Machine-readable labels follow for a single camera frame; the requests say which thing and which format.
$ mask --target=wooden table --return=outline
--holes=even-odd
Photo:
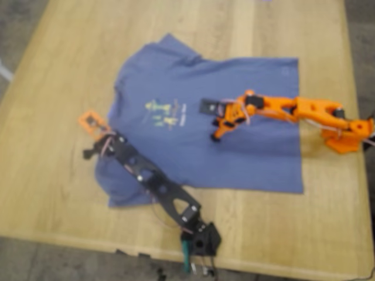
[[[298,57],[301,96],[340,101],[357,116],[342,0],[51,0],[0,107],[0,235],[182,260],[179,230],[161,226],[150,206],[106,206],[77,124],[90,108],[105,116],[122,63],[167,32],[210,59]],[[301,139],[303,195],[189,189],[223,237],[217,266],[369,275],[363,155],[335,154],[304,124]]]

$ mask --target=orange bracket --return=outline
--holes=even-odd
[[[94,111],[87,111],[78,118],[78,123],[93,137],[95,141],[101,139],[111,130],[105,120]]]

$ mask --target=orange robotic arm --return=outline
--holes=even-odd
[[[371,137],[374,129],[373,118],[346,119],[342,105],[338,102],[302,97],[266,97],[255,95],[251,90],[236,100],[202,100],[200,112],[215,114],[213,124],[217,130],[211,138],[216,142],[255,114],[288,122],[305,119],[318,124],[322,128],[321,134],[326,145],[339,153],[357,151],[362,141]]]

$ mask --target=floor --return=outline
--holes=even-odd
[[[0,58],[15,71],[48,0],[0,0]],[[346,0],[360,115],[375,111],[375,1]],[[0,76],[0,100],[8,82]],[[371,211],[375,214],[375,149],[366,153]],[[84,251],[0,238],[0,281],[207,280],[187,275],[182,265],[122,254]],[[266,275],[219,270],[220,280],[281,281]]]

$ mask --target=blue t-shirt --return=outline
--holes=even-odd
[[[171,35],[145,45],[123,65],[110,126],[170,179],[193,187],[301,193],[297,124],[254,116],[214,143],[213,116],[200,100],[235,99],[245,90],[298,95],[295,58],[206,60]],[[96,178],[110,206],[146,204],[142,186],[114,159],[98,160]]]

